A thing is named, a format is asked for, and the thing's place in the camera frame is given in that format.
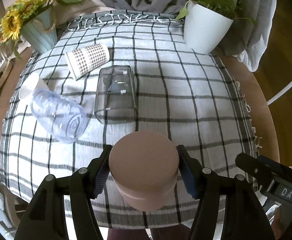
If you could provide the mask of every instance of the potted plant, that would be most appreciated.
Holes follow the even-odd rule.
[[[17,0],[0,18],[0,44],[13,40],[14,53],[21,35],[39,52],[45,53],[57,43],[54,4],[79,3],[83,0]]]
[[[176,20],[185,18],[184,42],[200,53],[210,53],[222,40],[240,7],[237,0],[189,0]]]

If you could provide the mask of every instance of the plaid tablecloth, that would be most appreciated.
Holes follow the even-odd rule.
[[[244,174],[235,165],[245,152],[256,157],[255,135],[241,92],[218,57],[200,54],[183,42],[181,23],[171,15],[111,11],[78,17],[70,22],[56,46],[34,53],[21,74],[4,120],[0,141],[0,180],[13,193],[30,201],[48,174],[69,176],[98,157],[106,144],[138,130],[151,130],[183,144],[189,154],[220,175]],[[75,81],[64,53],[105,43],[111,65],[130,65],[134,73],[138,114],[127,123],[104,125],[94,117],[99,69]],[[78,141],[62,144],[50,136],[19,102],[18,92],[30,73],[37,72],[48,87],[81,104],[89,124]],[[194,218],[198,201],[178,177],[167,206],[139,212],[124,202],[109,176],[105,189],[92,201],[100,226],[151,228]],[[70,201],[65,198],[71,218]],[[220,220],[225,199],[220,202]]]

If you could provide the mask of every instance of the transparent plastic bottle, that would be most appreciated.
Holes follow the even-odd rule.
[[[36,90],[30,106],[41,126],[63,143],[75,142],[86,129],[84,108],[53,91]]]

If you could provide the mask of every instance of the person's leg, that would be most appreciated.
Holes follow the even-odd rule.
[[[187,240],[190,228],[184,225],[177,225],[166,228],[154,228],[150,231],[153,240]]]
[[[107,240],[149,240],[145,229],[114,229],[108,230]]]

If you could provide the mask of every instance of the pink lid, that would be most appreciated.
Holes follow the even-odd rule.
[[[133,191],[162,192],[177,177],[178,165],[174,143],[150,131],[124,136],[109,156],[110,172],[115,181]]]

